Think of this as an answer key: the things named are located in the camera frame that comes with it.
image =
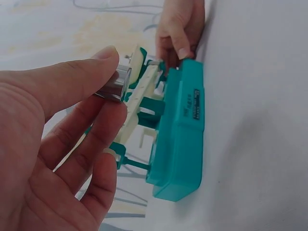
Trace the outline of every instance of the finger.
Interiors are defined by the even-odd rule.
[[[72,150],[101,110],[104,99],[90,96],[58,123],[42,140],[39,157],[51,170]]]
[[[111,154],[100,154],[93,167],[89,187],[81,198],[98,224],[106,216],[116,192],[116,161]]]
[[[125,122],[124,104],[106,102],[97,115],[92,129],[68,159],[55,171],[76,194],[91,174],[95,157],[109,148]]]
[[[102,50],[103,59],[78,60],[20,71],[19,87],[41,105],[45,117],[70,107],[98,91],[115,72],[119,55],[113,46]]]
[[[167,24],[167,30],[179,59],[186,58],[190,54],[190,44],[183,25],[179,20],[172,20]]]

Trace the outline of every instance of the plastic part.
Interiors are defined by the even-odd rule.
[[[141,68],[145,60],[145,56],[142,53],[142,49],[140,48],[140,46],[137,46],[129,62],[130,67],[131,67],[131,73],[130,73],[130,79],[129,79],[130,86],[131,84],[136,83],[137,80],[139,79]]]
[[[157,137],[157,131],[150,129],[150,128],[144,128],[141,134],[141,138],[140,138],[140,143],[139,143],[139,148],[142,148],[143,145],[143,140],[144,140],[144,136],[151,136],[153,138],[153,142],[156,141],[156,137]]]
[[[115,142],[124,144],[129,139],[131,133],[138,125],[138,116],[139,106],[142,102],[144,95],[147,90],[152,88],[154,85],[154,80],[157,75],[158,66],[149,65],[143,74],[142,78],[139,80],[139,83],[136,89],[133,91],[132,95],[129,97],[127,105],[127,118],[122,128],[118,132],[118,135],[115,138]]]
[[[186,59],[170,69],[160,119],[152,147],[146,182],[153,196],[178,201],[195,191],[202,178],[205,99],[203,64]]]

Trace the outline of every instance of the teal plastic case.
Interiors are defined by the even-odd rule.
[[[160,81],[166,82],[163,100],[144,97],[140,104],[140,107],[154,111],[155,115],[138,113],[138,124],[153,128],[158,134],[149,163],[128,159],[122,144],[113,142],[110,149],[120,155],[118,169],[125,164],[146,169],[145,180],[154,186],[153,196],[176,202],[197,190],[202,179],[205,129],[203,64],[185,59],[178,70],[171,68],[167,78]]]

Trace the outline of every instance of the cream plastic part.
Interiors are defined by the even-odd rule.
[[[103,153],[109,153],[115,158],[116,161],[120,161],[121,156],[110,148],[104,148]]]
[[[137,113],[139,112],[140,103],[146,93],[149,93],[150,90],[154,89],[154,81],[157,76],[157,72],[158,66],[156,65],[149,65],[145,70],[143,76],[139,80],[137,87],[126,103],[128,111],[127,118],[122,128],[118,132],[118,135],[115,138],[115,142],[125,144],[131,133],[134,131],[135,127],[138,125]]]
[[[154,129],[150,129],[150,128],[144,128],[143,129],[143,133],[141,134],[141,138],[140,138],[140,143],[139,143],[139,148],[142,148],[143,145],[143,139],[144,136],[152,136],[153,137],[153,142],[156,141],[156,137],[157,137],[157,132]]]
[[[140,51],[140,46],[136,46],[136,49],[131,56],[129,65],[131,67],[129,84],[132,84],[137,81],[139,73],[143,65],[143,54]]]

